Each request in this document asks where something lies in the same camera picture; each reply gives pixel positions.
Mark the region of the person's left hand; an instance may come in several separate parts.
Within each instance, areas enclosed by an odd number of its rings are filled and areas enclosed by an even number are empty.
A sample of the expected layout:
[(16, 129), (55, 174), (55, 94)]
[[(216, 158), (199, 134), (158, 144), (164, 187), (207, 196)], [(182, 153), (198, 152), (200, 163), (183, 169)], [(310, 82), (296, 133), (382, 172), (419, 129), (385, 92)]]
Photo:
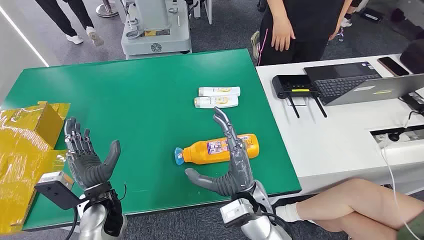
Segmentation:
[(330, 35), (328, 41), (332, 41), (336, 36), (339, 36), (343, 33), (343, 28), (341, 26), (338, 26), (334, 33)]

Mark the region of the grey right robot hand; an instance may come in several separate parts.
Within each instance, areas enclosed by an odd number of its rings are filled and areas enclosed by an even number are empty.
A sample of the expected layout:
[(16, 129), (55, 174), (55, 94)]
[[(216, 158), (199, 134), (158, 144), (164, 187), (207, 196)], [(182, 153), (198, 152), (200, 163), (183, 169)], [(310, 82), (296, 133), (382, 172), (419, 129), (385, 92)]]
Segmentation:
[(220, 125), (228, 143), (230, 160), (227, 173), (210, 177), (193, 168), (185, 169), (184, 173), (191, 183), (220, 196), (231, 197), (249, 191), (255, 186), (255, 180), (244, 142), (237, 136), (228, 116), (218, 107), (214, 107), (213, 120)]

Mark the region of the person's right hand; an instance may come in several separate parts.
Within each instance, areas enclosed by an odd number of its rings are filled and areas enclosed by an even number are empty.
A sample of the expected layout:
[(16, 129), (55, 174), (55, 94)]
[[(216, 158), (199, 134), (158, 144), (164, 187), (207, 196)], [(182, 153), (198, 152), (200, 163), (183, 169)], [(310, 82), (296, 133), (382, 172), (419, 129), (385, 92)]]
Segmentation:
[(276, 51), (288, 51), (295, 33), (289, 18), (286, 15), (273, 17), (271, 46)]

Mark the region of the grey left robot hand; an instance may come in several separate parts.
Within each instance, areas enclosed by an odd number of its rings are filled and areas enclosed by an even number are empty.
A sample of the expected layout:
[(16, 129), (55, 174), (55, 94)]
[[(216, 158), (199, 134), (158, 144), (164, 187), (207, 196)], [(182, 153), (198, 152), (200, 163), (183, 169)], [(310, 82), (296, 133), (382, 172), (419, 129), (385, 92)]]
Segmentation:
[(121, 154), (119, 140), (111, 142), (107, 157), (101, 161), (93, 147), (90, 130), (81, 132), (81, 124), (70, 117), (64, 123), (64, 142), (69, 169), (83, 190), (109, 181)]

